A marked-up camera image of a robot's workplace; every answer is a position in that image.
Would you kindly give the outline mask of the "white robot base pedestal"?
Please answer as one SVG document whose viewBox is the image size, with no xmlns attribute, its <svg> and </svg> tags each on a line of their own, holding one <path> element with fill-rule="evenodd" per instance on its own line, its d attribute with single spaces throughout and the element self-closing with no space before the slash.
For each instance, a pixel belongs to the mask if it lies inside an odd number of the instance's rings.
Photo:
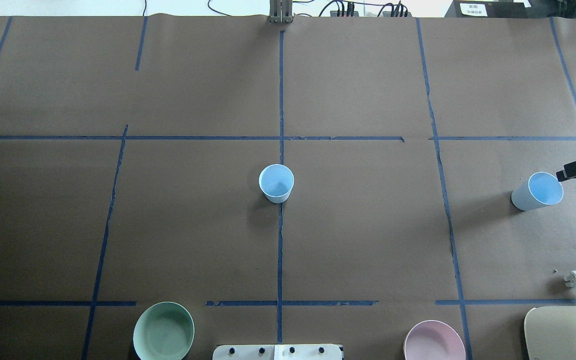
<svg viewBox="0 0 576 360">
<path fill-rule="evenodd" d="M 224 344 L 215 348 L 213 360 L 343 360 L 343 347 L 332 343 Z"/>
</svg>

